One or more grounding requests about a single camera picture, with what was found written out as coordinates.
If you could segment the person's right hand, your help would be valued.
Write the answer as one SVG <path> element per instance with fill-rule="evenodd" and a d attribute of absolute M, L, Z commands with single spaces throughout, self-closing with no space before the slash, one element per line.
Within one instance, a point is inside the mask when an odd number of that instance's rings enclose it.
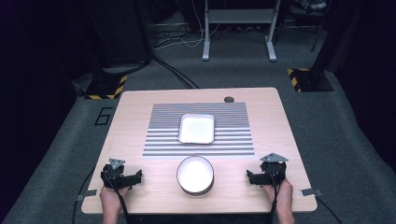
<path fill-rule="evenodd" d="M 264 185 L 262 188 L 270 202 L 276 202 L 276 211 L 278 213 L 291 211 L 293 186 L 287 179 L 283 180 L 276 188 L 269 185 Z"/>

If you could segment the white round bowl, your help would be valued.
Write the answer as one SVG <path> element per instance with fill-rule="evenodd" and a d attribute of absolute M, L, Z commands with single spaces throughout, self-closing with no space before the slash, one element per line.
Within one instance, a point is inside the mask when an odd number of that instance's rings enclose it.
<path fill-rule="evenodd" d="M 190 196 L 206 195 L 214 185 L 214 169 L 204 157 L 190 156 L 177 167 L 177 183 Z"/>

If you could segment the person's left hand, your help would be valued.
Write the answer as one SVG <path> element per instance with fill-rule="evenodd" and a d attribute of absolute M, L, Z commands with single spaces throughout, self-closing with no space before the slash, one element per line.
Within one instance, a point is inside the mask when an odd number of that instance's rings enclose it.
<path fill-rule="evenodd" d="M 100 199 L 102 204 L 103 214 L 107 217 L 117 215 L 121 210 L 120 196 L 124 197 L 127 188 L 120 189 L 116 192 L 114 189 L 102 187 L 100 192 Z"/>

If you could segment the black stand column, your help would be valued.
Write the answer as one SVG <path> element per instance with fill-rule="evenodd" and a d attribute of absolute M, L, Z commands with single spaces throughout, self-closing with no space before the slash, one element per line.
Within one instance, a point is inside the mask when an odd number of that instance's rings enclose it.
<path fill-rule="evenodd" d="M 322 77 L 325 70 L 336 72 L 344 63 L 363 0 L 335 0 L 327 19 L 327 36 L 311 73 Z"/>

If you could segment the grey striped mat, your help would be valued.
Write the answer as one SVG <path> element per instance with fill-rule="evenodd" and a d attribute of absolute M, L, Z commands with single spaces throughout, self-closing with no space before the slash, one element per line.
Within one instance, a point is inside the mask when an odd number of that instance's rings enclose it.
<path fill-rule="evenodd" d="M 214 141 L 210 144 L 184 144 L 178 141 L 180 119 L 185 114 L 212 115 Z M 145 159 L 185 158 L 192 155 L 218 158 L 253 158 L 255 150 L 244 103 L 156 104 L 152 107 Z"/>

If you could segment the black cabinet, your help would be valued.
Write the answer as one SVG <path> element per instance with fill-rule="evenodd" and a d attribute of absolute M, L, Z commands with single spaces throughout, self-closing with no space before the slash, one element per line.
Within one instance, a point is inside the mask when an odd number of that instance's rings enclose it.
<path fill-rule="evenodd" d="M 107 65 L 146 66 L 152 46 L 143 0 L 82 0 Z"/>

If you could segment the grey tape strip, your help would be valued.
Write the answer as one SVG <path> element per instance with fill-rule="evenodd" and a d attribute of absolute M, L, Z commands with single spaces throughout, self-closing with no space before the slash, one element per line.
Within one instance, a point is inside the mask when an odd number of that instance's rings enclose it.
<path fill-rule="evenodd" d="M 302 196 L 315 196 L 319 197 L 323 194 L 323 192 L 320 189 L 301 189 L 300 193 Z"/>
<path fill-rule="evenodd" d="M 81 192 L 78 194 L 76 201 L 82 202 L 86 197 L 95 196 L 97 193 L 96 189 L 86 190 L 85 192 Z"/>

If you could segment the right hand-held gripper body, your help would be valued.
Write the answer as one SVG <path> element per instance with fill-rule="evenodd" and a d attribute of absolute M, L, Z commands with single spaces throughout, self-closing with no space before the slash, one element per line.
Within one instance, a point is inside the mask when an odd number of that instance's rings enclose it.
<path fill-rule="evenodd" d="M 286 178 L 287 158 L 274 152 L 263 156 L 260 165 L 264 175 L 264 185 L 278 186 Z"/>

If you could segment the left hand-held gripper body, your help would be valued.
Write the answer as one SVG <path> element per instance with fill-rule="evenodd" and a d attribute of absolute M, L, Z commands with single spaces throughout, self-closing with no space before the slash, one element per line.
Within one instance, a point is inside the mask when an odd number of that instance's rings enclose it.
<path fill-rule="evenodd" d="M 101 172 L 101 178 L 106 188 L 123 189 L 131 186 L 127 177 L 123 175 L 124 163 L 123 160 L 109 159 L 109 163 L 104 166 Z"/>

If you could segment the white metal desk frame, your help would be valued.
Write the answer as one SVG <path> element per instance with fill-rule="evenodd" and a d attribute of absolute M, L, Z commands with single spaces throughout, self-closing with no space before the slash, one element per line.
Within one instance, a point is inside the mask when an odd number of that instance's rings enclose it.
<path fill-rule="evenodd" d="M 210 53 L 211 24 L 269 24 L 268 35 L 264 37 L 270 62 L 276 61 L 273 35 L 276 28 L 277 16 L 281 0 L 275 0 L 272 8 L 260 9 L 210 9 L 209 0 L 205 0 L 205 41 L 202 60 L 207 62 Z"/>

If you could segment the white rectangular tray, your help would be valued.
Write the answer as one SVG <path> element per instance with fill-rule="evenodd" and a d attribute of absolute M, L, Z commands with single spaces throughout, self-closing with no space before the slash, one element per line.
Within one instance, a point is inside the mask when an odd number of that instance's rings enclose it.
<path fill-rule="evenodd" d="M 215 119 L 212 115 L 185 114 L 180 119 L 178 141 L 184 144 L 210 144 L 214 141 Z"/>

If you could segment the black hazard-striped stand base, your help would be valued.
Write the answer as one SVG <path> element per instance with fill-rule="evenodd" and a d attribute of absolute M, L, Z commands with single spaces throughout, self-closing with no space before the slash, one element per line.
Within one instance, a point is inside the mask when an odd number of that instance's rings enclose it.
<path fill-rule="evenodd" d="M 127 76 L 95 77 L 87 90 L 84 98 L 90 100 L 117 99 L 124 87 Z"/>
<path fill-rule="evenodd" d="M 310 69 L 289 69 L 291 85 L 296 92 L 333 91 L 330 81 L 323 73 Z"/>

